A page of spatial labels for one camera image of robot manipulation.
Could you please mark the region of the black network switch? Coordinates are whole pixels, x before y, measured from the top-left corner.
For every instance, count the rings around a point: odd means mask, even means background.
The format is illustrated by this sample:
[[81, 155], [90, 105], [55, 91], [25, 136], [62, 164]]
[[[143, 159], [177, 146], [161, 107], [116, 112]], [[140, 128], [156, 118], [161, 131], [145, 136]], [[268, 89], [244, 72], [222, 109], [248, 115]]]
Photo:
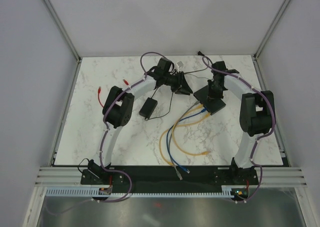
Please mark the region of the black network switch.
[[206, 85], [199, 90], [197, 90], [193, 96], [199, 101], [200, 104], [203, 105], [203, 107], [206, 109], [210, 115], [214, 115], [215, 113], [222, 110], [226, 103], [223, 102], [219, 98], [209, 98], [209, 87]]

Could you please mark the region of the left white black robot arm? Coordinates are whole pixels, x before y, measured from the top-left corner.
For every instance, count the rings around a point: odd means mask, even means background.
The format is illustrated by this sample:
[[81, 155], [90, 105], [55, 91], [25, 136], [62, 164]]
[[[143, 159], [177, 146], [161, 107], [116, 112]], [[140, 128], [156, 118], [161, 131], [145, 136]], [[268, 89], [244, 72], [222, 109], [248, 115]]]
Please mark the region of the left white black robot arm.
[[146, 93], [161, 86], [168, 86], [173, 94], [191, 95], [185, 73], [175, 70], [175, 64], [162, 56], [157, 65], [145, 70], [143, 77], [125, 89], [113, 86], [104, 103], [102, 114], [106, 127], [98, 149], [99, 164], [93, 159], [88, 161], [87, 168], [81, 172], [81, 185], [114, 185], [117, 177], [126, 177], [129, 186], [132, 178], [123, 170], [111, 169], [111, 157], [118, 136], [131, 119], [134, 102]]

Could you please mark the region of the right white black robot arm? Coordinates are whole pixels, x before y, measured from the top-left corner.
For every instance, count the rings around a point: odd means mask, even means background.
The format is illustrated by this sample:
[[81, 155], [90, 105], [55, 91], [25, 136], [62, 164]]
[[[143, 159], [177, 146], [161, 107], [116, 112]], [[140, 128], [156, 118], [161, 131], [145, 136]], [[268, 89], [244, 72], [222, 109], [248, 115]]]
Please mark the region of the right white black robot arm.
[[270, 136], [276, 124], [274, 95], [261, 91], [241, 77], [235, 69], [227, 69], [224, 61], [209, 65], [213, 79], [208, 81], [209, 101], [223, 99], [224, 91], [240, 100], [239, 124], [243, 131], [240, 146], [229, 166], [228, 177], [234, 184], [255, 178], [255, 151], [260, 139]]

